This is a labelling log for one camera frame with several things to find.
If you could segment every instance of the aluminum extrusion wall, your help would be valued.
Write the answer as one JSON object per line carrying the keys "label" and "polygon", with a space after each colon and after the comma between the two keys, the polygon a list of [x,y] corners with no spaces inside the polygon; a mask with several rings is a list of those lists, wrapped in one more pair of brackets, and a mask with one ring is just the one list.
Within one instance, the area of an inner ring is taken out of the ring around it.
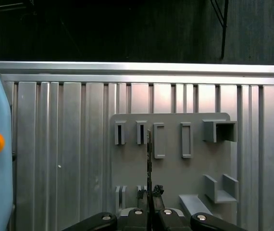
{"label": "aluminum extrusion wall", "polygon": [[235,220],[274,231],[274,66],[0,62],[0,72],[13,101],[15,230],[61,230],[106,209],[111,115],[227,112],[239,121]]}

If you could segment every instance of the screw head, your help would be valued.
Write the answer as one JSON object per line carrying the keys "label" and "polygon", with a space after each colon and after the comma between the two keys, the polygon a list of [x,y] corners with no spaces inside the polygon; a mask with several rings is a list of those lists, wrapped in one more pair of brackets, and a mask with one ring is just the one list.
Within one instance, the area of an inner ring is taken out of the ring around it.
{"label": "screw head", "polygon": [[199,220],[206,220],[206,216],[204,216],[204,215],[198,215],[197,218]]}
{"label": "screw head", "polygon": [[103,220],[110,220],[111,219],[111,217],[110,216],[103,216],[103,218],[102,218]]}
{"label": "screw head", "polygon": [[164,210],[164,214],[166,214],[166,215],[170,215],[170,214],[172,214],[172,211],[171,211],[171,210],[169,210],[169,209],[166,209],[166,210]]}

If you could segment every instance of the rectangular slot holder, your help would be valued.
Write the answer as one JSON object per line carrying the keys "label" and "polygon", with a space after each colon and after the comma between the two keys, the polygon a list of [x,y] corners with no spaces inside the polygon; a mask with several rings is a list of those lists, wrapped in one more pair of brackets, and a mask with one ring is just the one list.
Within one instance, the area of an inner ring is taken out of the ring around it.
{"label": "rectangular slot holder", "polygon": [[226,120],[203,120],[203,140],[217,143],[219,141],[237,142],[237,122]]}
{"label": "rectangular slot holder", "polygon": [[166,134],[164,131],[164,123],[154,123],[154,158],[164,159],[166,152]]}
{"label": "rectangular slot holder", "polygon": [[124,145],[125,144],[125,122],[116,121],[114,124],[114,144]]}
{"label": "rectangular slot holder", "polygon": [[137,120],[137,144],[147,144],[146,120]]}
{"label": "rectangular slot holder", "polygon": [[191,123],[181,123],[182,158],[193,157],[193,129]]}

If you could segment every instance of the dark background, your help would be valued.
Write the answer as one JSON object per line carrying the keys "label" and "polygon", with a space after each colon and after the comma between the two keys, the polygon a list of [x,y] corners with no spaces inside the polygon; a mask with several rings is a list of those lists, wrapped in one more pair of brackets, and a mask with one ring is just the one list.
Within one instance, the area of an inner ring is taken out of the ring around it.
{"label": "dark background", "polygon": [[123,1],[37,0],[35,16],[2,12],[0,60],[274,64],[274,0],[230,0],[222,61],[210,0]]}

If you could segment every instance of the gray plastic holder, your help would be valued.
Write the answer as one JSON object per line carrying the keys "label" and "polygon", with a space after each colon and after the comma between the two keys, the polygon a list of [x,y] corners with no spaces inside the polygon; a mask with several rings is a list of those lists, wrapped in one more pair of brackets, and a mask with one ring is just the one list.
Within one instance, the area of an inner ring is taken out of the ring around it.
{"label": "gray plastic holder", "polygon": [[125,144],[125,122],[116,121],[114,123],[114,144]]}
{"label": "gray plastic holder", "polygon": [[237,142],[237,122],[225,120],[203,120],[204,140],[208,142]]}

